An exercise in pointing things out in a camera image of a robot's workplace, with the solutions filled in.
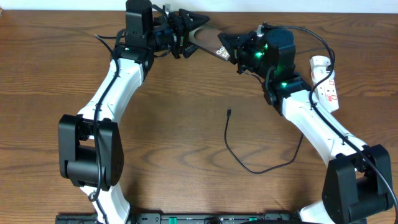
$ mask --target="black wire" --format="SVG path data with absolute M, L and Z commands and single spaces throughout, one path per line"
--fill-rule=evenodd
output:
M 98 141 L 98 127 L 97 127 L 97 125 L 98 125 L 97 124 L 97 122 L 98 122 L 98 113 L 100 112 L 102 101 L 104 100 L 106 94 L 111 89 L 113 83 L 116 81 L 116 79 L 119 76 L 119 63 L 118 63 L 118 60 L 116 59 L 116 56 L 114 55 L 112 49 L 98 35 L 95 35 L 95 38 L 97 38 L 109 50 L 109 52 L 111 53 L 112 58 L 113 58 L 113 60 L 114 60 L 114 62 L 116 64 L 116 71 L 114 73 L 114 77 L 112 78 L 111 82 L 106 87 L 105 91 L 103 92 L 103 94 L 99 98 L 97 104 L 95 105 L 94 120 L 93 120 L 93 135 L 94 135 L 94 144 L 95 144 L 96 155 L 97 155 L 96 157 L 97 157 L 97 168 L 98 168 L 98 184 L 97 184 L 97 189 L 95 191 L 95 194 L 94 195 L 90 194 L 88 196 L 88 200 L 91 201 L 91 202 L 94 202 L 94 201 L 96 201 L 98 199 L 98 196 L 100 195 L 100 191 L 101 191 L 102 181 L 103 181 L 100 143 Z
M 251 76 L 253 76 L 253 77 L 256 78 L 257 80 L 259 80 L 260 84 L 262 85 L 262 81 L 261 81 L 260 77 L 258 77 L 257 75 L 252 74 L 252 73 L 248 73 L 248 72 L 243 72 L 243 73 L 245 73 L 246 75 L 251 75 Z
M 324 48 L 324 47 L 319 47 L 319 48 L 315 48 L 315 49 L 303 50 L 303 51 L 297 52 L 296 55 L 298 55 L 298 54 L 304 54 L 304 53 L 307 53 L 307 52 L 314 52 L 314 51 L 317 51 L 317 50 L 326 50 L 326 48 Z
M 108 217 L 106 216 L 105 211 L 104 211 L 104 209 L 102 208 L 102 206 L 100 204 L 100 201 L 99 200 L 95 200 L 95 203 L 97 204 L 98 210 L 101 212 L 101 214 L 103 216 L 105 224 L 109 224 Z
M 167 16 L 166 12 L 161 9 L 159 6 L 153 4 L 152 8 L 155 9 L 156 11 L 160 12 L 161 15 L 163 16 L 163 23 L 160 26 L 154 27 L 153 32 L 160 32 L 162 30 L 166 30 L 167 29 L 167 22 L 169 17 Z
M 234 152 L 231 150 L 231 148 L 229 148 L 229 146 L 228 146 L 228 142 L 227 142 L 227 140 L 226 140 L 226 131 L 227 131 L 227 129 L 228 129 L 228 123 L 229 123 L 229 117 L 230 117 L 230 116 L 231 116 L 231 109 L 228 109 L 228 112 L 227 112 L 227 119 L 226 119 L 226 124 L 225 124 L 225 132 L 224 132 L 225 146 L 226 146 L 226 148 L 228 149 L 228 151 L 232 154 L 232 156 L 236 159 L 236 161 L 237 161 L 245 170 L 247 170 L 249 173 L 251 173 L 251 174 L 264 174 L 264 173 L 266 173 L 266 172 L 269 172 L 269 171 L 274 170 L 274 169 L 276 169 L 276 168 L 280 168 L 280 167 L 283 167 L 283 166 L 287 166 L 287 165 L 289 165 L 289 164 L 291 164 L 291 163 L 294 162 L 294 160 L 296 159 L 297 153 L 299 152 L 299 149 L 300 149 L 300 146 L 301 146 L 301 142 L 303 141 L 303 137 L 304 137 L 303 134 L 301 134 L 301 136 L 300 136 L 300 141 L 298 142 L 296 152 L 294 153 L 293 159 L 292 159 L 291 161 L 288 161 L 288 162 L 286 162 L 286 163 L 284 163 L 284 164 L 280 164 L 280 165 L 277 165 L 277 166 L 268 168 L 268 169 L 263 170 L 263 171 L 260 171 L 260 172 L 251 171 L 249 168 L 247 168 L 247 167 L 238 159 L 238 157 L 235 156 L 235 153 L 234 153 Z
M 169 53 L 171 53 L 171 51 L 172 51 L 171 46 L 168 45 L 168 48 L 169 48 L 169 49 L 168 49 L 166 52 L 162 53 L 161 55 L 154 55 L 154 57 L 155 57 L 155 58 L 161 58 L 161 57 L 167 56 L 167 55 L 168 55 Z
M 392 201 L 394 202 L 394 207 L 396 210 L 396 220 L 395 220 L 395 224 L 398 223 L 398 200 L 397 197 L 394 193 L 394 190 L 392 189 L 392 187 L 389 185 L 389 183 L 387 182 L 386 178 L 384 177 L 384 175 L 380 172 L 380 170 L 373 164 L 373 162 L 365 155 L 363 154 L 363 152 L 358 149 L 349 139 L 348 136 L 344 136 L 343 134 L 341 134 L 319 111 L 319 109 L 317 108 L 317 105 L 313 102 L 313 98 L 312 95 L 315 91 L 315 89 L 321 84 L 323 83 L 325 80 L 329 79 L 329 77 L 332 75 L 333 70 L 335 68 L 335 55 L 332 51 L 331 48 L 329 48 L 328 44 L 318 35 L 316 35 L 316 33 L 303 28 L 303 27 L 296 27 L 296 26 L 273 26 L 270 27 L 271 29 L 278 29 L 278 28 L 285 28 L 285 29 L 298 29 L 298 30 L 302 30 L 305 31 L 311 35 L 313 35 L 315 38 L 317 38 L 327 49 L 329 56 L 331 58 L 331 63 L 330 63 L 330 71 L 329 74 L 323 78 L 322 80 L 320 80 L 316 85 L 313 86 L 313 88 L 310 90 L 310 94 L 309 94 L 309 100 L 310 100 L 310 104 L 311 107 L 314 109 L 314 111 L 317 113 L 317 115 L 322 119 L 323 122 L 325 122 L 326 125 L 329 126 L 330 129 L 332 129 L 337 136 L 339 136 L 339 138 L 341 138 L 343 140 L 343 143 L 347 143 L 347 145 L 349 145 L 351 148 L 353 148 L 365 161 L 366 163 L 372 168 L 372 170 L 380 177 L 380 179 L 383 181 L 383 183 L 386 185 L 391 197 L 392 197 Z
M 118 33 L 116 34 L 116 40 L 114 42 L 114 47 L 118 47 L 120 45 L 120 39 L 122 39 L 122 37 L 126 37 L 126 29 L 121 29 L 118 31 Z
M 275 66 L 271 66 L 271 67 L 268 68 L 268 72 L 267 72 L 266 80 L 265 80 L 266 90 L 268 90 L 269 75 L 270 75 L 271 72 L 274 71 L 275 69 L 276 69 Z
M 116 39 L 116 36 L 114 36 L 114 37 L 102 36 L 102 35 L 97 35 L 97 36 L 101 39 Z

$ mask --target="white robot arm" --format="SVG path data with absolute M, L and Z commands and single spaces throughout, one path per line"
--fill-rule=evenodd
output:
M 98 120 L 102 121 L 104 119 L 109 119 L 110 121 L 119 124 L 132 94 L 144 81 L 144 71 L 142 65 L 133 60 L 119 58 L 118 63 L 120 67 L 119 77 L 113 83 L 109 93 L 103 100 Z M 112 60 L 109 72 L 104 82 L 101 84 L 90 102 L 78 112 L 78 114 L 82 115 L 83 118 L 90 120 L 94 119 L 95 104 L 111 82 L 115 71 L 116 65 L 114 60 Z M 90 195 L 95 192 L 96 187 L 86 185 L 81 187 L 81 190 L 87 195 Z M 108 191 L 101 190 L 98 196 L 98 201 L 98 203 L 93 202 L 93 205 L 97 211 L 99 222 L 106 223 L 101 214 L 106 214 L 107 222 L 109 223 L 127 222 L 130 212 L 130 204 L 124 198 L 119 182 L 115 186 L 111 186 Z
M 115 58 L 118 58 L 118 77 L 114 78 L 117 68 L 115 60 L 112 60 L 104 82 L 90 102 L 78 112 L 78 116 L 64 115 L 58 124 L 61 175 L 70 179 L 74 186 L 81 187 L 89 196 L 98 193 L 97 189 L 100 188 L 98 199 L 93 202 L 98 214 L 96 219 L 101 223 L 110 224 L 136 222 L 134 217 L 129 216 L 131 206 L 124 198 L 119 183 L 124 155 L 118 124 L 124 110 L 150 70 L 155 57 L 154 52 L 168 49 L 175 58 L 179 58 L 180 54 L 185 58 L 191 56 L 200 46 L 188 43 L 189 32 L 210 20 L 207 16 L 183 9 L 180 9 L 177 16 L 174 12 L 161 10 L 148 0 L 128 0 L 126 7 L 127 29 L 118 33 L 113 51 L 107 46 L 117 55 Z M 152 8 L 162 14 L 155 20 L 152 18 Z M 126 43 L 119 44 L 123 34 Z M 379 177 L 357 156 L 358 152 L 345 144 L 335 131 L 326 125 L 312 107 L 314 105 L 309 101 L 310 86 L 294 72 L 295 45 L 290 31 L 275 29 L 264 23 L 257 33 L 231 35 L 218 31 L 218 37 L 225 46 L 221 48 L 228 52 L 226 55 L 229 55 L 229 61 L 233 64 L 238 63 L 238 73 L 249 70 L 265 79 L 263 89 L 268 104 L 274 106 L 281 116 L 303 132 L 328 167 L 323 200 L 301 209 L 301 221 L 349 223 L 392 207 L 391 196 Z M 212 46 L 206 50 L 220 57 L 217 55 L 218 49 L 219 46 Z M 311 67 L 314 83 L 318 83 L 327 75 L 329 63 L 325 57 L 313 58 Z M 338 109 L 333 77 L 334 74 L 327 85 L 318 85 L 318 97 L 312 98 L 318 103 L 315 105 L 316 109 L 340 133 L 349 137 L 350 142 L 358 149 L 366 151 L 366 155 L 374 161 L 391 185 L 391 162 L 388 152 L 382 146 L 367 146 L 331 115 L 330 112 Z M 109 86 L 110 89 L 96 114 L 96 105 Z M 98 128 L 98 138 L 95 139 L 98 146 L 97 143 L 94 149 L 81 146 L 80 141 L 95 138 L 95 128 Z M 98 152 L 101 155 L 99 161 L 102 163 L 100 169 L 97 167 L 100 166 Z M 356 180 L 356 170 L 365 172 L 365 177 L 360 181 Z M 186 224 L 193 224 L 193 217 L 198 218 L 186 215 L 183 220 Z M 256 217 L 247 218 L 250 221 L 257 220 Z M 177 223 L 177 217 L 161 216 L 160 219 L 160 224 Z M 201 221 L 195 221 L 196 223 L 207 224 L 204 223 L 206 217 L 198 219 Z M 233 217 L 229 220 L 232 220 L 231 224 L 243 222 L 235 222 Z

